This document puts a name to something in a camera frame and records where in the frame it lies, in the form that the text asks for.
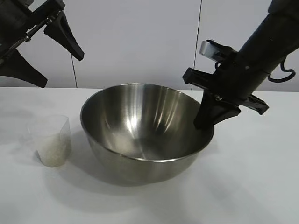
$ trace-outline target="plastic cup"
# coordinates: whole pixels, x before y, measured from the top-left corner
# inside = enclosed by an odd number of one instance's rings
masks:
[[[35,120],[28,126],[32,146],[47,167],[65,163],[71,152],[70,123],[64,115],[50,115]]]

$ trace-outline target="robotic arm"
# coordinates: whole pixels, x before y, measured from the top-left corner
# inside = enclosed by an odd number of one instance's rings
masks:
[[[263,114],[269,107],[252,92],[268,77],[284,82],[295,76],[286,70],[288,54],[299,48],[299,1],[273,0],[269,15],[247,40],[239,52],[212,40],[202,43],[200,53],[216,61],[215,72],[208,74],[189,68],[183,79],[204,89],[202,104],[194,121],[196,128],[205,128],[239,115],[239,105]],[[281,64],[291,75],[272,79],[270,74]]]
[[[31,12],[34,0],[0,0],[0,76],[14,77],[45,87],[47,79],[35,70],[16,50],[23,42],[46,26],[44,33],[82,60],[79,47],[64,14],[62,0],[47,0]]]

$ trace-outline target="white wall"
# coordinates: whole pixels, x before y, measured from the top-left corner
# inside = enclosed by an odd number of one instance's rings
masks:
[[[105,88],[122,83],[155,83],[190,89],[182,75],[193,67],[200,0],[64,0],[65,13],[78,43],[85,51],[75,59],[78,86]],[[35,0],[35,9],[44,0]],[[203,0],[199,46],[214,39],[236,50],[267,15],[271,0]],[[20,47],[24,57],[48,79],[48,87],[75,87],[69,53],[40,31]],[[299,51],[286,68],[299,72]],[[199,70],[214,71],[214,63],[197,54]],[[274,77],[287,74],[277,69]],[[1,86],[31,86],[0,77]],[[299,77],[283,83],[265,81],[260,90],[299,91]]]
[[[200,0],[66,3],[69,24],[85,51],[85,59],[75,62],[80,87],[154,83],[188,88],[182,75],[194,64]]]

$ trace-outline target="white table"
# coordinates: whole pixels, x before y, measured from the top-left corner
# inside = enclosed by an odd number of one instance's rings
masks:
[[[258,92],[263,116],[242,107],[216,126],[212,143],[178,177],[157,184],[111,184],[79,123],[98,90],[0,88],[1,224],[297,224],[299,93]],[[200,101],[201,91],[183,91]],[[43,166],[26,147],[26,123],[70,118],[73,153]]]

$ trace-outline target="metal mixing bowl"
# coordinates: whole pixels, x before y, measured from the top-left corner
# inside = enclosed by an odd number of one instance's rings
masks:
[[[125,84],[95,93],[81,124],[99,161],[130,182],[152,183],[187,169],[210,142],[214,126],[197,130],[200,104],[153,84]]]

